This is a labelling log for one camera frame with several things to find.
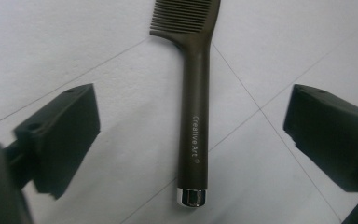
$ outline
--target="gray line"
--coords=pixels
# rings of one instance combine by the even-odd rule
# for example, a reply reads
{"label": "gray line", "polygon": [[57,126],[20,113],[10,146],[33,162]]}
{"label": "gray line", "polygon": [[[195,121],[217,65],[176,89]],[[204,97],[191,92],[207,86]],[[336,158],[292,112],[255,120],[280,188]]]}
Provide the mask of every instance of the gray line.
{"label": "gray line", "polygon": [[214,48],[217,50],[217,52],[219,53],[220,57],[222,57],[222,59],[225,61],[226,65],[228,66],[228,68],[231,70],[231,72],[235,75],[235,77],[237,78],[237,80],[240,82],[240,84],[243,86],[243,88],[246,90],[246,92],[248,92],[249,96],[252,98],[252,100],[255,102],[255,104],[257,105],[257,107],[259,109],[260,106],[258,105],[258,103],[255,101],[255,98],[253,97],[253,95],[248,91],[248,89],[246,89],[245,85],[243,84],[243,82],[241,81],[241,79],[237,76],[237,73],[234,72],[234,69],[231,67],[231,65],[229,65],[228,61],[226,60],[226,58],[223,56],[223,54],[220,52],[220,50],[216,47],[216,45],[214,44],[214,42],[212,43],[212,45],[214,46]]}
{"label": "gray line", "polygon": [[36,100],[32,101],[32,102],[29,103],[28,105],[25,105],[25,106],[21,107],[20,109],[14,111],[14,112],[12,112],[12,113],[10,113],[10,114],[7,115],[7,116],[4,116],[3,118],[0,119],[0,122],[1,122],[2,120],[4,120],[4,119],[7,119],[8,117],[10,117],[10,116],[16,114],[16,113],[22,111],[23,109],[25,109],[26,107],[32,105],[33,103],[38,102],[39,100],[43,99],[43,98],[46,97],[47,95],[52,94],[53,92],[55,92],[55,91],[58,90],[59,88],[61,88],[61,87],[65,86],[65,85],[67,85],[67,84],[69,84],[69,83],[71,83],[71,82],[73,82],[73,81],[75,81],[75,80],[77,80],[77,79],[79,79],[79,78],[85,76],[86,74],[88,74],[89,72],[95,70],[96,68],[98,68],[98,67],[100,67],[100,66],[102,66],[102,65],[104,65],[104,64],[106,64],[106,63],[109,63],[110,61],[114,60],[116,57],[118,57],[118,56],[122,55],[123,53],[125,53],[125,52],[127,52],[127,51],[129,51],[129,50],[131,50],[131,49],[133,49],[133,48],[135,48],[135,47],[137,47],[138,45],[144,43],[144,42],[146,41],[146,39],[147,39],[147,38],[143,39],[141,42],[139,42],[139,43],[137,43],[137,44],[135,44],[135,45],[129,47],[128,49],[124,49],[124,50],[121,51],[119,54],[117,54],[117,55],[115,55],[115,56],[113,56],[113,57],[111,57],[111,58],[105,60],[105,61],[102,62],[102,63],[97,64],[96,66],[94,66],[94,67],[92,67],[91,69],[87,70],[86,72],[80,74],[79,76],[74,77],[74,78],[72,78],[71,80],[69,80],[69,81],[63,83],[61,86],[57,87],[57,88],[54,89],[53,91],[49,91],[48,93],[46,93],[46,94],[44,94],[43,96],[37,98]]}
{"label": "gray line", "polygon": [[321,62],[323,59],[325,59],[328,55],[330,55],[333,51],[341,47],[345,42],[347,42],[349,39],[351,39],[354,35],[358,33],[358,29],[353,31],[350,35],[348,35],[346,38],[342,39],[337,45],[335,45],[330,51],[328,51],[324,56],[322,56],[318,61],[313,63],[308,69],[306,69],[300,76],[298,76],[295,80],[293,80],[289,85],[287,85],[285,88],[283,88],[281,91],[279,91],[274,97],[272,97],[268,102],[266,102],[264,105],[261,106],[261,109],[264,108],[266,105],[271,103],[273,100],[275,100],[279,95],[281,95],[284,91],[291,88],[300,78],[305,76],[310,69],[312,69],[314,66],[316,66],[319,62]]}
{"label": "gray line", "polygon": [[123,221],[120,222],[120,224],[123,224],[124,222],[126,222],[128,219],[130,219],[130,217],[132,217],[135,213],[137,213],[139,210],[141,210],[141,208],[143,208],[145,205],[147,205],[149,202],[151,202],[154,198],[156,198],[163,190],[165,190],[171,183],[173,183],[176,180],[173,179],[171,180],[168,184],[166,184],[161,190],[159,190],[155,195],[153,195],[149,200],[147,200],[145,203],[141,204],[141,206],[139,206],[137,209],[135,209],[135,211],[133,211],[129,216],[127,216],[126,218],[124,218]]}

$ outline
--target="metal tip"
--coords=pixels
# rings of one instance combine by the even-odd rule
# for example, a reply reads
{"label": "metal tip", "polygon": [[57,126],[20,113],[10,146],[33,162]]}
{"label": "metal tip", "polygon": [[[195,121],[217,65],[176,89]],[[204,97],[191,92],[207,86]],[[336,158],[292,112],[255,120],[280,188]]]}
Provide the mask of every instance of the metal tip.
{"label": "metal tip", "polygon": [[177,189],[177,202],[184,207],[201,207],[206,204],[206,189]]}

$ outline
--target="comb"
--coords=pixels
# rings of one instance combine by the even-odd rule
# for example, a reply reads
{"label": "comb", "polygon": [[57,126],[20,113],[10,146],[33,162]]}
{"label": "comb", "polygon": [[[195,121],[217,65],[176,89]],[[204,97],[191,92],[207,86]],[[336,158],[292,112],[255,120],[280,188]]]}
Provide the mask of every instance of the comb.
{"label": "comb", "polygon": [[177,201],[206,203],[209,51],[220,0],[156,0],[150,34],[171,40],[185,58]]}

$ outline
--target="white surface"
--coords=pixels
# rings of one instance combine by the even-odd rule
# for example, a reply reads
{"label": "white surface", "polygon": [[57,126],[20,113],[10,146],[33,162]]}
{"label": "white surface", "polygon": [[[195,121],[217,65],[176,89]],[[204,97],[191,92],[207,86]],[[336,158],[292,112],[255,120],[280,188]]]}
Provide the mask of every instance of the white surface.
{"label": "white surface", "polygon": [[294,83],[358,105],[358,1],[222,0],[211,49],[208,204],[175,203],[182,58],[148,35],[152,0],[0,1],[0,142],[94,83],[102,131],[38,224],[340,223],[358,203],[282,131]]}

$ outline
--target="comb teeth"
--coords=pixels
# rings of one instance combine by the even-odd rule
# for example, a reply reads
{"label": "comb teeth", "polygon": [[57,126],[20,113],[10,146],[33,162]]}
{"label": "comb teeth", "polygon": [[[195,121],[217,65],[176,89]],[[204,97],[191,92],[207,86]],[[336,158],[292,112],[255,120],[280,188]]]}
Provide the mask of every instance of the comb teeth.
{"label": "comb teeth", "polygon": [[151,30],[197,33],[204,26],[211,0],[156,0]]}

